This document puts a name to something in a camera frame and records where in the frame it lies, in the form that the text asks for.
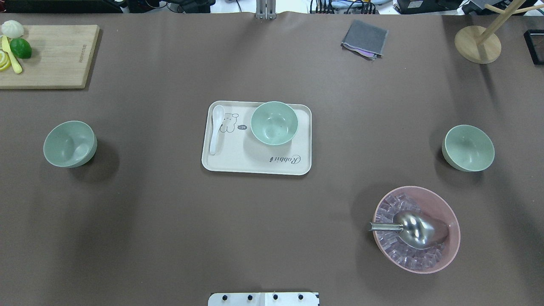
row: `white garlic bulb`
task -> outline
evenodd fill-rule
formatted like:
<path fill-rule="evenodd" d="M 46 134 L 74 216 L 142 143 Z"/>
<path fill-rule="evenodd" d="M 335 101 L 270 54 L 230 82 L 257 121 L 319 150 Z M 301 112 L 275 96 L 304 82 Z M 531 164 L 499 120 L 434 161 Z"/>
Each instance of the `white garlic bulb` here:
<path fill-rule="evenodd" d="M 15 20 L 8 20 L 2 24 L 2 33 L 9 38 L 19 38 L 24 34 L 23 25 Z"/>

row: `gray cloth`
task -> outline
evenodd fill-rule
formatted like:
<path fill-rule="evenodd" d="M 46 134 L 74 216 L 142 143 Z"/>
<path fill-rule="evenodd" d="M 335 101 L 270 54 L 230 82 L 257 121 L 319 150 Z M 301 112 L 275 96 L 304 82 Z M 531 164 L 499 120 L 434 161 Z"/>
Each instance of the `gray cloth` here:
<path fill-rule="evenodd" d="M 370 59 L 383 56 L 389 30 L 354 20 L 342 40 L 342 46 Z"/>

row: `mint green bowl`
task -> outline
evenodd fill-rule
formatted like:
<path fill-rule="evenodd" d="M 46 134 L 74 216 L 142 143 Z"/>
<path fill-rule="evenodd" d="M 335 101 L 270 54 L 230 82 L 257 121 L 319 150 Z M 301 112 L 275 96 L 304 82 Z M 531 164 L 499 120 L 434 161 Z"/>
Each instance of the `mint green bowl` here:
<path fill-rule="evenodd" d="M 295 110 L 282 102 L 271 101 L 259 105 L 251 116 L 251 132 L 262 143 L 284 144 L 296 134 L 299 119 Z"/>
<path fill-rule="evenodd" d="M 57 167 L 79 167 L 93 157 L 97 143 L 89 125 L 81 121 L 68 121 L 49 132 L 44 142 L 44 156 Z"/>
<path fill-rule="evenodd" d="M 495 159 L 491 139 L 472 125 L 453 127 L 444 137 L 442 154 L 457 170 L 477 172 L 487 169 Z"/>

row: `white metal plate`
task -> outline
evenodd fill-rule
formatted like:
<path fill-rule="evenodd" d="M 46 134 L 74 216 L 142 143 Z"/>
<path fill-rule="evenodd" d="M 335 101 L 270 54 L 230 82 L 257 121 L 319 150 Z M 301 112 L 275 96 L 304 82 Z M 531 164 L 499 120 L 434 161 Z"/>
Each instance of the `white metal plate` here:
<path fill-rule="evenodd" d="M 312 167 L 312 112 L 301 104 L 289 104 L 299 119 L 293 139 L 282 145 L 266 145 L 251 132 L 251 116 L 262 103 L 216 101 L 208 109 L 202 165 L 210 171 L 304 175 Z M 212 111 L 225 108 L 217 151 L 209 153 L 212 137 Z"/>
<path fill-rule="evenodd" d="M 208 306 L 319 306 L 318 292 L 214 293 Z"/>

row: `wooden cutting board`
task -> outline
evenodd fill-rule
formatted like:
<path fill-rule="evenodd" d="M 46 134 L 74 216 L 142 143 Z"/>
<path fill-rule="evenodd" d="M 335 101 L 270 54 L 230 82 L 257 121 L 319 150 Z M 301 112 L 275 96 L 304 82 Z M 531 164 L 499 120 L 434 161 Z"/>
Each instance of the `wooden cutting board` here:
<path fill-rule="evenodd" d="M 0 89 L 85 88 L 99 27 L 24 26 L 32 57 L 17 59 L 23 72 L 0 71 Z"/>

